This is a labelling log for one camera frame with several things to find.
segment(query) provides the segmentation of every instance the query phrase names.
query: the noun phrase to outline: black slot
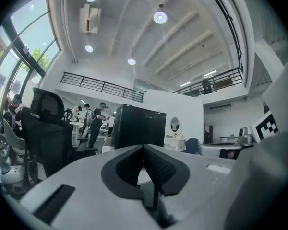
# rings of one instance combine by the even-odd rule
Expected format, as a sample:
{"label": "black slot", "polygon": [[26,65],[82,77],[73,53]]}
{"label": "black slot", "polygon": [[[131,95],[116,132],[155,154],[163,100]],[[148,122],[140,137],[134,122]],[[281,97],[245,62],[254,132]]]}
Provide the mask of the black slot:
{"label": "black slot", "polygon": [[86,20],[86,30],[89,31],[90,30],[90,21]]}
{"label": "black slot", "polygon": [[73,194],[75,188],[68,185],[61,185],[34,213],[38,219],[50,224],[67,200]]}

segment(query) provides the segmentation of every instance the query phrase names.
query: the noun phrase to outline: ceiling pipe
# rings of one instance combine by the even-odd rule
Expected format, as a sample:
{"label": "ceiling pipe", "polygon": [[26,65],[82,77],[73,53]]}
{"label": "ceiling pipe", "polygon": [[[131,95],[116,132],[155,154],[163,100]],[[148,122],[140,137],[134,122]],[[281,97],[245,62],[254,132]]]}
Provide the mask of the ceiling pipe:
{"label": "ceiling pipe", "polygon": [[69,35],[69,31],[68,31],[68,25],[67,25],[67,0],[61,0],[61,14],[62,14],[62,21],[63,21],[63,28],[64,28],[64,35],[66,38],[66,43],[67,43],[67,47],[71,53],[72,56],[72,62],[77,63],[77,59],[74,53],[74,50],[72,48],[71,45],[71,41],[70,41],[70,35]]}

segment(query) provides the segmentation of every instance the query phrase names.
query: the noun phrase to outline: balcony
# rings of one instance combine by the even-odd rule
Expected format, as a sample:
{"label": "balcony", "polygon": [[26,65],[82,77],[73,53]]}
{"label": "balcony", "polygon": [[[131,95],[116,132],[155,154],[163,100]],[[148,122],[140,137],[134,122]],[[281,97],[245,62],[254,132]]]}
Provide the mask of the balcony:
{"label": "balcony", "polygon": [[105,82],[98,79],[88,78],[73,73],[64,72],[61,83],[74,85],[94,91],[116,95],[137,102],[143,102],[143,93],[128,89],[113,83]]}
{"label": "balcony", "polygon": [[197,97],[203,94],[217,92],[223,88],[242,83],[240,68],[234,68],[216,76],[204,79],[203,81],[192,84],[174,93]]}

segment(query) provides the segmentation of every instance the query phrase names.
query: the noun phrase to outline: ceiling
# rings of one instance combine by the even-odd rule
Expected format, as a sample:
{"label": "ceiling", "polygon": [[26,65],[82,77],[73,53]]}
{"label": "ceiling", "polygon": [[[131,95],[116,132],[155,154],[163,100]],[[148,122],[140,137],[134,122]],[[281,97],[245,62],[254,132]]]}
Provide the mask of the ceiling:
{"label": "ceiling", "polygon": [[[174,89],[211,70],[229,69],[219,37],[204,22],[203,8],[198,10],[189,0],[96,0],[91,7],[102,9],[97,34],[80,32],[79,9],[86,3],[67,0],[67,28],[77,59],[119,58],[136,79],[151,82],[150,76],[157,77]],[[153,20],[160,4],[168,16],[165,24]],[[86,52],[85,45],[91,45],[93,53]],[[129,66],[129,58],[137,64]],[[143,70],[149,73],[145,77]]]}
{"label": "ceiling", "polygon": [[82,106],[84,107],[84,104],[81,102],[83,100],[85,103],[88,103],[92,109],[95,109],[99,106],[101,102],[106,103],[108,106],[108,109],[105,109],[105,112],[109,112],[110,114],[114,113],[116,109],[118,109],[122,104],[121,103],[115,103],[115,102],[109,102],[97,98],[92,98],[88,96],[83,96],[80,94],[74,94],[66,91],[56,90],[58,95],[62,98],[65,98],[66,100],[74,103],[76,106]]}

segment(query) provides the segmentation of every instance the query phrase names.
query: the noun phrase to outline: person standing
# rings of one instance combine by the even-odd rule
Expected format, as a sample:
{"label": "person standing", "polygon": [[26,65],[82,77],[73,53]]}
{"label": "person standing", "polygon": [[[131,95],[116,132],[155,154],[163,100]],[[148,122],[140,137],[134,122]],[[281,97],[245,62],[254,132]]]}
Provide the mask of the person standing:
{"label": "person standing", "polygon": [[106,118],[101,115],[101,111],[103,111],[106,107],[106,104],[102,102],[98,108],[92,111],[91,136],[88,143],[89,148],[94,147],[94,143],[99,135],[99,129],[102,125],[102,121],[106,121]]}
{"label": "person standing", "polygon": [[90,112],[92,112],[92,110],[90,108],[90,105],[88,103],[84,105],[84,108],[86,110],[86,114],[85,114],[85,117],[84,117],[83,132],[85,131],[85,128],[86,128],[86,126],[88,124],[89,117],[91,117],[90,116]]}
{"label": "person standing", "polygon": [[108,131],[108,137],[112,134],[113,126],[114,126],[114,120],[115,120],[115,115],[109,119],[109,131]]}
{"label": "person standing", "polygon": [[77,109],[72,109],[72,119],[74,122],[78,123],[79,121],[79,112],[82,111],[82,107],[78,106]]}

